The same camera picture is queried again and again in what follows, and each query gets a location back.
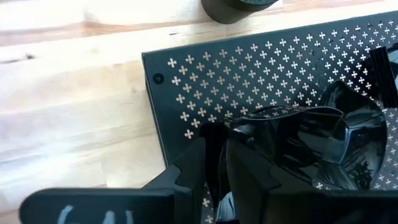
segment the glossy black plastic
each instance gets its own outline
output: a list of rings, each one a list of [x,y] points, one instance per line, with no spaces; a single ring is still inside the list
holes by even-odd
[[[398,108],[398,45],[380,47],[370,51],[371,78],[377,83],[376,97],[386,108]]]
[[[232,138],[296,178],[339,189],[369,189],[386,148],[380,107],[343,82],[330,85],[316,108],[273,106],[227,119]]]

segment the wooden table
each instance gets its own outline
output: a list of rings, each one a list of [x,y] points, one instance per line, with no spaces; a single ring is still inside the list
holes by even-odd
[[[141,52],[397,9],[283,0],[226,26],[199,0],[0,1],[0,223],[36,190],[141,187],[165,169]]]

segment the black plastic part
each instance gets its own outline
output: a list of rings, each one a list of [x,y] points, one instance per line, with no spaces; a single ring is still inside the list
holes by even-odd
[[[264,219],[260,224],[396,223],[397,196],[395,192],[349,190],[271,194],[264,201]]]
[[[389,61],[387,48],[381,47],[371,51],[373,74],[376,76],[380,99],[385,108],[398,108],[398,92],[395,75]]]
[[[261,223],[269,194],[311,192],[314,188],[278,168],[240,142],[227,142],[229,184],[242,224]]]
[[[199,224],[205,157],[205,140],[200,138],[142,189],[47,189],[36,192],[22,203],[19,210],[21,222]]]
[[[276,0],[201,0],[206,13],[216,22],[232,24],[249,16],[253,12],[268,8]]]
[[[221,121],[228,111],[232,113],[233,116],[239,116],[240,114],[243,115],[241,112],[243,106],[248,110],[247,112],[249,113],[257,109],[256,106],[258,103],[262,106],[269,106],[272,100],[276,100],[277,105],[294,105],[296,103],[296,105],[300,106],[315,106],[319,102],[320,95],[323,93],[324,89],[331,82],[339,79],[340,75],[346,76],[344,79],[345,83],[350,83],[350,81],[352,81],[352,84],[350,84],[351,88],[356,88],[358,86],[358,88],[360,88],[360,90],[358,90],[360,94],[368,94],[368,96],[372,96],[373,98],[377,99],[375,97],[378,94],[378,91],[376,91],[377,88],[375,88],[376,84],[370,79],[370,74],[366,76],[364,71],[366,68],[370,73],[371,69],[365,65],[363,65],[360,69],[356,68],[356,66],[357,63],[361,65],[360,63],[363,62],[363,57],[365,59],[369,58],[369,53],[366,51],[366,49],[368,49],[367,46],[369,49],[375,49],[377,45],[383,45],[383,41],[380,40],[381,35],[379,35],[378,39],[373,36],[375,42],[370,44],[370,36],[365,39],[362,37],[362,35],[364,32],[368,33],[369,35],[373,35],[373,31],[375,29],[377,29],[379,32],[384,32],[386,27],[388,27],[390,30],[395,29],[398,18],[397,14],[397,12],[388,12],[384,14],[331,22],[327,24],[317,24],[314,26],[299,27],[289,30],[278,30],[275,32],[249,35],[217,42],[209,42],[143,53],[142,60],[146,70],[147,91],[152,106],[152,112],[154,114],[160,145],[164,151],[166,163],[170,164],[187,146],[191,144],[191,142],[197,136],[199,136],[199,129],[191,125],[193,119],[196,119],[201,124],[204,124],[209,122],[208,118],[212,114],[213,116],[217,116],[216,121]],[[379,29],[379,26],[377,26],[379,21],[383,21],[383,29]],[[388,21],[393,21],[393,25],[390,26]],[[373,25],[373,27],[371,27],[372,30],[370,31],[367,27],[368,24]],[[347,35],[343,32],[345,27],[350,30]],[[333,30],[338,31],[339,34],[336,36],[332,35]],[[309,34],[313,37],[311,41],[307,40]],[[340,42],[342,35],[345,38],[345,42],[343,44]],[[356,35],[358,37],[355,42],[353,42],[350,38],[352,35]],[[294,42],[295,37],[301,40],[298,42],[298,44]],[[363,42],[365,42],[365,44],[358,45],[359,37]],[[393,43],[394,40],[392,39],[391,35],[384,35],[384,37],[386,38],[384,44],[387,44],[388,42]],[[287,41],[284,46],[280,44],[282,39]],[[271,49],[266,47],[267,41],[273,44]],[[346,47],[348,42],[353,45],[355,44],[351,47],[351,50]],[[251,49],[253,44],[258,46],[256,52]],[[306,50],[303,49],[304,44],[308,46]],[[337,45],[341,47],[338,52],[335,50]],[[295,48],[292,53],[289,51],[290,46]],[[239,54],[239,51],[237,51],[238,47],[240,47],[240,49],[244,49],[241,54]],[[276,48],[282,51],[279,57],[277,57],[275,54]],[[354,54],[354,48],[359,51],[358,55]],[[221,50],[228,51],[228,54],[225,58],[220,55]],[[267,53],[268,56],[265,58],[260,57],[262,51]],[[344,51],[348,54],[346,58],[342,56]],[[208,61],[206,58],[203,58],[206,52],[208,55],[211,55]],[[332,53],[333,55],[336,55],[334,60],[330,58]],[[253,56],[250,62],[245,59],[247,54]],[[187,55],[195,58],[195,61],[193,61],[192,64],[186,61]],[[290,57],[289,62],[285,62],[283,60],[284,55]],[[351,56],[353,59],[355,59],[354,63],[350,63],[348,61]],[[239,63],[235,63],[235,65],[233,65],[230,62],[231,57],[238,59]],[[269,62],[271,57],[276,60],[274,65],[270,64]],[[177,63],[174,65],[174,67],[171,66],[173,64],[168,64],[170,59]],[[306,59],[311,61],[310,65],[308,66],[305,63]],[[339,59],[343,63],[347,64],[347,67],[351,69],[349,73],[343,70],[345,66],[342,65],[342,67],[340,67],[338,65]],[[219,68],[214,65],[216,60],[221,62]],[[256,60],[262,63],[259,68],[254,66]],[[298,64],[296,70],[294,70],[294,68],[291,66],[293,62]],[[203,71],[197,68],[199,63],[205,66]],[[242,72],[242,70],[239,69],[241,63],[247,66],[245,72]],[[279,64],[285,67],[283,72],[277,69]],[[188,69],[187,74],[183,75],[178,71],[181,66],[184,66],[184,68]],[[225,66],[228,66],[228,68],[231,69],[229,75],[225,74],[223,71]],[[264,73],[265,68],[269,68],[271,70],[269,75]],[[306,70],[306,75],[302,75],[299,72],[301,68]],[[339,74],[335,75],[333,73],[334,68],[339,70]],[[216,77],[211,78],[207,75],[210,69],[217,74]],[[248,75],[251,70],[257,73],[254,78]],[[291,78],[287,76],[287,70],[290,70],[293,73]],[[350,74],[353,73],[353,71],[360,75],[357,75],[356,78],[351,77]],[[158,85],[154,83],[153,76],[156,73],[161,73],[164,75],[165,81],[163,84]],[[193,81],[193,79],[190,78],[192,73],[198,75],[198,79],[196,79],[196,81]],[[233,78],[235,73],[241,77],[239,81],[236,81]],[[274,73],[279,76],[277,81],[272,79],[272,75]],[[313,80],[308,79],[309,73],[313,75]],[[174,77],[181,79],[181,82],[178,86],[172,83]],[[217,82],[217,78],[219,77],[225,79],[223,86]],[[265,79],[263,85],[258,82],[260,77]],[[359,81],[360,77],[363,77],[365,81]],[[301,79],[301,82],[296,83],[296,78]],[[251,83],[248,88],[243,87],[245,80]],[[281,86],[282,80],[285,80],[289,83],[286,88]],[[207,88],[203,88],[200,85],[202,82],[208,83]],[[235,86],[235,89],[232,92],[227,89],[229,83]],[[183,90],[185,84],[192,87],[189,93],[186,93],[186,91]],[[213,87],[219,88],[220,90],[216,96],[211,93],[211,89]],[[254,87],[260,89],[261,91],[258,94],[254,94],[252,92]],[[203,94],[200,99],[194,97],[196,90]],[[244,93],[242,98],[237,96],[239,90]],[[277,90],[282,92],[280,97],[276,95]],[[311,92],[313,90],[317,92],[317,94],[312,95]],[[262,92],[268,96],[267,100],[261,98]],[[224,102],[224,100],[221,99],[223,93],[229,96],[227,102]],[[304,94],[305,97],[299,98],[300,93]],[[185,100],[182,103],[176,100],[179,95],[185,97]],[[249,96],[254,99],[252,103],[248,102]],[[206,98],[213,100],[211,105],[207,105],[205,103]],[[236,108],[231,106],[233,100],[238,103]],[[190,101],[196,104],[194,110],[187,108],[187,105]],[[215,106],[217,104],[223,107],[220,113],[215,111]],[[206,110],[207,114],[204,116],[199,115],[198,112],[200,108]],[[183,112],[190,116],[187,121],[180,118]],[[395,124],[395,119],[396,117],[391,119],[392,124]],[[193,132],[193,136],[191,138],[188,138],[185,135],[188,129]],[[395,170],[392,164],[393,163],[388,164],[387,166],[390,167],[390,170]],[[383,175],[386,174],[387,169],[383,169]],[[379,184],[381,184],[381,188],[386,189],[391,189],[393,186],[391,184],[388,186],[383,183]]]
[[[221,153],[228,137],[228,129],[223,123],[205,123],[200,127],[199,135],[206,139],[206,183],[213,205],[216,207],[218,202],[231,191],[228,180],[225,181],[225,173],[221,174],[224,190],[220,190],[220,174],[217,172],[220,169]]]
[[[170,189],[48,189],[25,199],[19,218],[23,224],[174,224],[173,206]]]
[[[205,139],[199,138],[143,189],[174,189],[175,223],[200,223],[205,186]]]

